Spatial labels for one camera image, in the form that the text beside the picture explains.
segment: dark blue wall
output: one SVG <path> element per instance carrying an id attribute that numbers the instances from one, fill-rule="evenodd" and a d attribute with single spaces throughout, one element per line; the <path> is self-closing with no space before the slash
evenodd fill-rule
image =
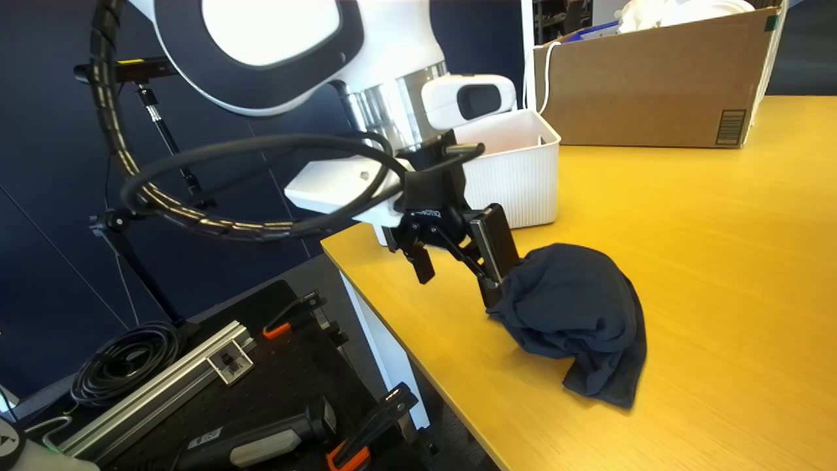
<path id="1" fill-rule="evenodd" d="M 87 226 L 88 215 L 116 202 L 121 180 L 117 171 L 108 171 L 88 90 L 70 77 L 87 60 L 92 5 L 6 0 L 0 16 L 0 385 L 15 396 L 75 371 L 134 325 L 116 256 Z M 515 0 L 432 5 L 452 70 L 508 73 L 520 84 Z M 139 13 L 126 16 L 121 40 L 126 54 L 159 54 Z M 275 120 L 227 116 L 180 82 L 159 82 L 155 90 L 180 147 L 300 129 L 343 130 L 350 124 L 332 90 Z M 164 155 L 132 90 L 122 91 L 122 107 L 134 151 Z M 244 204 L 283 213 L 273 185 L 254 188 Z M 128 238 L 183 316 L 320 255 L 317 240 L 220 244 L 163 219 L 132 226 Z M 164 321 L 132 274 L 128 289 L 139 321 Z"/>

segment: yellow table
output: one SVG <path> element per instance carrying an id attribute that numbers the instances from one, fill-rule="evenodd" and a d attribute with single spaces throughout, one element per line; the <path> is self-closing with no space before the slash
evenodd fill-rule
<path id="1" fill-rule="evenodd" d="M 498 465 L 837 469 L 837 96 L 767 96 L 744 149 L 559 149 L 559 217 L 636 283 L 649 359 L 631 413 L 562 391 L 445 252 L 418 285 L 366 226 L 325 240 Z"/>

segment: white container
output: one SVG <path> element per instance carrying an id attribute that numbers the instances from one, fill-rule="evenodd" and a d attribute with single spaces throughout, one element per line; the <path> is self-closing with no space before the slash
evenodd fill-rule
<path id="1" fill-rule="evenodd" d="M 559 137 L 538 112 L 481 118 L 455 129 L 455 138 L 486 147 L 465 163 L 465 200 L 474 210 L 498 202 L 509 228 L 554 223 Z"/>

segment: navy fabric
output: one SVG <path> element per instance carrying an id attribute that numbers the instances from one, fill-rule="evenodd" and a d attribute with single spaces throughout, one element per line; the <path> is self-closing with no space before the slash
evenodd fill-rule
<path id="1" fill-rule="evenodd" d="M 554 244 L 509 272 L 489 308 L 524 351 L 575 359 L 566 388 L 631 408 L 645 361 L 643 308 L 621 268 L 602 252 Z"/>

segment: cardboard box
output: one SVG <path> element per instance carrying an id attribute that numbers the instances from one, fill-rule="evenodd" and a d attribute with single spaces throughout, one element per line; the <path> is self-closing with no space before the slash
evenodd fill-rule
<path id="1" fill-rule="evenodd" d="M 771 73 L 781 0 L 754 13 L 534 47 L 566 147 L 740 147 Z"/>

